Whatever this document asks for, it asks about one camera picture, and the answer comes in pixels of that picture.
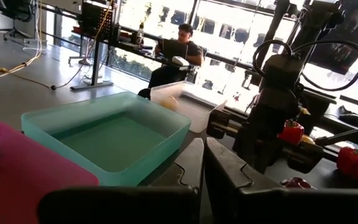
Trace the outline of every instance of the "teal plastic bin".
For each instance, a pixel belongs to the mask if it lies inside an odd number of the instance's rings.
[[[136,186],[179,149],[190,123],[129,92],[22,115],[26,136],[90,171],[101,185]]]

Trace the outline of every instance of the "white plastic bin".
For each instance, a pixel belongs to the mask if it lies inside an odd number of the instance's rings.
[[[196,86],[190,82],[176,82],[152,88],[151,100],[161,104],[173,96],[178,106],[177,113],[191,119],[190,131],[201,133],[208,125],[212,110],[223,110],[227,99],[218,93]]]

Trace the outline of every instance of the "red bell pepper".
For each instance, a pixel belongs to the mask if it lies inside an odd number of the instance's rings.
[[[303,131],[304,129],[302,125],[295,121],[287,120],[287,122],[285,122],[283,132],[278,134],[277,137],[294,146],[297,146],[302,140]]]
[[[343,147],[339,151],[336,167],[345,175],[358,179],[358,149]]]

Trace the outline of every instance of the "yellow object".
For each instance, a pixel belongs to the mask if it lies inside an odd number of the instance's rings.
[[[160,102],[160,105],[165,107],[166,109],[170,109],[172,111],[175,111],[178,108],[178,102],[175,99],[175,97],[170,96],[167,99],[164,99]]]
[[[316,144],[314,142],[314,140],[311,137],[307,136],[307,135],[302,135],[302,140],[301,141],[307,142],[309,144]]]
[[[308,109],[303,108],[303,107],[301,107],[301,113],[305,114],[305,115],[310,115],[310,112],[308,111]]]
[[[6,68],[0,68],[0,72],[8,72]]]

